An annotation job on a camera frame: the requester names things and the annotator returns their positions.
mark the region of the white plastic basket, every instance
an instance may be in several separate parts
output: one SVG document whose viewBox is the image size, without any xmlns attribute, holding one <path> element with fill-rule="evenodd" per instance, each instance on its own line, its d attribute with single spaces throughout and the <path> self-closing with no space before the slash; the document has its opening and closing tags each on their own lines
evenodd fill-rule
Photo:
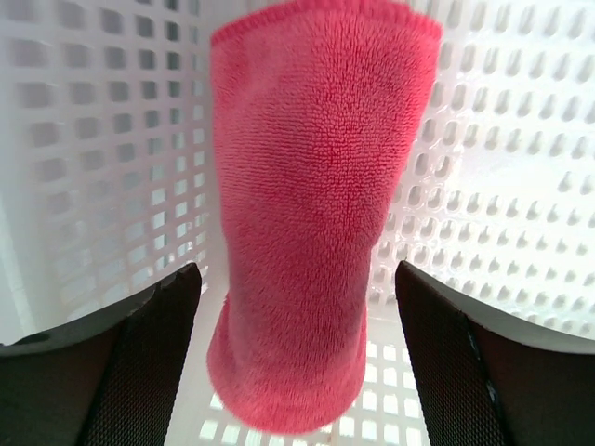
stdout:
<svg viewBox="0 0 595 446">
<path fill-rule="evenodd" d="M 205 350 L 227 286 L 208 39 L 264 0 L 0 1 L 0 342 L 195 261 L 204 295 L 168 443 L 428 445 L 393 272 L 595 338 L 595 4 L 412 0 L 439 73 L 370 271 L 364 390 L 304 439 L 222 410 Z"/>
</svg>

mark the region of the terry cloth fabric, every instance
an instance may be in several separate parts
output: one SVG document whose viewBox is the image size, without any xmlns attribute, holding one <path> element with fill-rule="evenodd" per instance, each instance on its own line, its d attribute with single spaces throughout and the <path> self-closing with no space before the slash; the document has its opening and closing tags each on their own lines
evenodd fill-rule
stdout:
<svg viewBox="0 0 595 446">
<path fill-rule="evenodd" d="M 208 351 L 222 402 L 313 431 L 364 380 L 370 256 L 435 79 L 441 29 L 384 0 L 299 0 L 212 37 L 230 290 Z"/>
</svg>

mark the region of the towel hem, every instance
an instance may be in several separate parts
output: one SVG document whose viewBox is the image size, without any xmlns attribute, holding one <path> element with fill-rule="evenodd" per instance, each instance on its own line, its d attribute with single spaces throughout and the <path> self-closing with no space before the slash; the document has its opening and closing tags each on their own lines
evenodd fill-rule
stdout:
<svg viewBox="0 0 595 446">
<path fill-rule="evenodd" d="M 387 0 L 298 0 L 267 7 L 225 25 L 213 33 L 211 46 L 261 26 L 315 10 L 351 12 L 369 19 L 392 22 L 397 26 L 416 30 L 432 39 L 439 40 L 442 36 L 442 28 L 435 20 L 416 13 L 404 3 L 391 3 Z"/>
</svg>

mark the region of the white container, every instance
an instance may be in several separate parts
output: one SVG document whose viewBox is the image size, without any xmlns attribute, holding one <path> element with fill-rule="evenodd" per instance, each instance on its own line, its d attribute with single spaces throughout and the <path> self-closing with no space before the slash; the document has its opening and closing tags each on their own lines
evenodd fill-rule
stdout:
<svg viewBox="0 0 595 446">
<path fill-rule="evenodd" d="M 0 343 L 193 261 L 204 295 L 167 444 L 417 446 L 401 259 L 595 339 L 595 4 L 410 3 L 444 25 L 438 79 L 374 252 L 366 382 L 341 420 L 261 435 L 206 378 L 227 287 L 208 40 L 264 0 L 0 1 Z"/>
</svg>

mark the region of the folded towel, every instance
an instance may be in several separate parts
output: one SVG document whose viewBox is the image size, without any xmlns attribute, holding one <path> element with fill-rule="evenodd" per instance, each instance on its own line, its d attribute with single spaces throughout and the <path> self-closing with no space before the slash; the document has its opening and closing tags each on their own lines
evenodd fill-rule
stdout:
<svg viewBox="0 0 595 446">
<path fill-rule="evenodd" d="M 360 392 L 371 251 L 440 36 L 385 0 L 298 0 L 213 35 L 230 290 L 207 362 L 224 405 L 250 426 L 313 431 Z"/>
</svg>

